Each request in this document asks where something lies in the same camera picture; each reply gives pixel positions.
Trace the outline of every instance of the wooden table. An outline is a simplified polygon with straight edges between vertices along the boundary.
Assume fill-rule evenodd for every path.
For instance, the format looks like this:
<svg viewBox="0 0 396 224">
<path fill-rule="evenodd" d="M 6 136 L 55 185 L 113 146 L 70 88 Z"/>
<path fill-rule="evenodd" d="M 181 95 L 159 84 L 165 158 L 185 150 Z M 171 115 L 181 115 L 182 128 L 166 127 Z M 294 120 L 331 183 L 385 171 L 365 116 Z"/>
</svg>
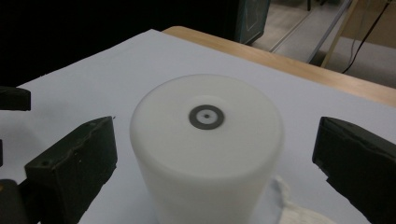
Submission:
<svg viewBox="0 0 396 224">
<path fill-rule="evenodd" d="M 396 107 L 396 90 L 343 75 L 311 64 L 301 63 L 293 59 L 266 52 L 260 49 L 235 43 L 213 35 L 204 34 L 186 27 L 175 26 L 163 31 L 168 35 L 216 49 L 254 63 L 259 63 L 277 70 L 306 78 L 323 85 L 333 87 L 369 100 Z"/>
</svg>

